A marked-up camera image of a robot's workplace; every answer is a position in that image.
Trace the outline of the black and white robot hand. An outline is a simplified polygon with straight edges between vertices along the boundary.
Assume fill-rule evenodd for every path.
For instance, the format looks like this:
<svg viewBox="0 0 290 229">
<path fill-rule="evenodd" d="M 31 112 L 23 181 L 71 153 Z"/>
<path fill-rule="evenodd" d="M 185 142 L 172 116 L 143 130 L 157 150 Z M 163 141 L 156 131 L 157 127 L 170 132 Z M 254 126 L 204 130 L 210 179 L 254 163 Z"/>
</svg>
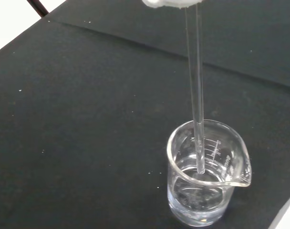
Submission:
<svg viewBox="0 0 290 229">
<path fill-rule="evenodd" d="M 188 8 L 202 1 L 203 0 L 142 0 L 142 2 L 150 8 L 173 7 L 179 9 Z"/>
</svg>

